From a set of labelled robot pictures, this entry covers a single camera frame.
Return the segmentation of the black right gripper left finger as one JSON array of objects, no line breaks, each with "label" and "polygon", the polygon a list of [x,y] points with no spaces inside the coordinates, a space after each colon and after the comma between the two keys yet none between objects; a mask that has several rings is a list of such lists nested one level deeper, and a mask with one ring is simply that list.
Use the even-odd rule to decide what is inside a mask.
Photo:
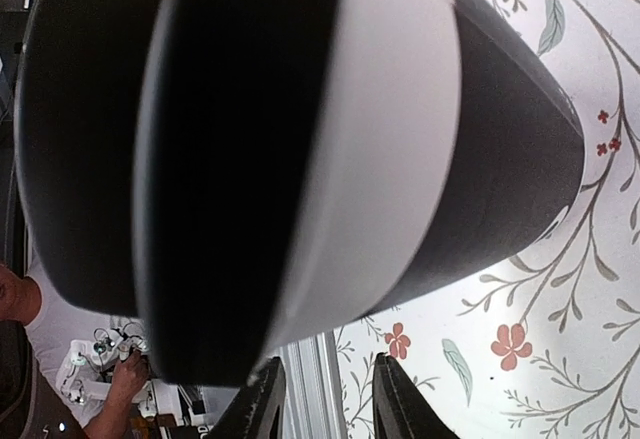
[{"label": "black right gripper left finger", "polygon": [[207,437],[282,438],[285,398],[285,369],[279,357],[272,357],[256,378],[240,389]]}]

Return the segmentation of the black plastic cup lid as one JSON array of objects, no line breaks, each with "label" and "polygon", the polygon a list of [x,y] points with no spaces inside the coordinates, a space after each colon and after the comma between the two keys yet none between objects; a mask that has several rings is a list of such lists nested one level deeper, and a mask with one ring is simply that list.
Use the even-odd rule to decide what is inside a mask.
[{"label": "black plastic cup lid", "polygon": [[154,370],[238,387],[267,347],[338,0],[38,0],[20,195],[71,304],[145,323]]}]

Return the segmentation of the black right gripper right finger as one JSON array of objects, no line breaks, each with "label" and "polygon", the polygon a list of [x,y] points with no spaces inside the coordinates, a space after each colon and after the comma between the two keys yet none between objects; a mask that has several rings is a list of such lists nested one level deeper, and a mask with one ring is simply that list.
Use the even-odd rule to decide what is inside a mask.
[{"label": "black right gripper right finger", "polygon": [[458,439],[395,358],[379,353],[372,380],[373,425],[382,439]]}]

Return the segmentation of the black and white coffee cup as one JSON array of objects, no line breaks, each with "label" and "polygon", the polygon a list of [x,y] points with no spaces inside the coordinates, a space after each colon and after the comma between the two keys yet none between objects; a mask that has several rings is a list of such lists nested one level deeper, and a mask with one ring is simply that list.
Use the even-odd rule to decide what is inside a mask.
[{"label": "black and white coffee cup", "polygon": [[569,99],[486,0],[338,0],[264,350],[522,251],[584,165]]}]

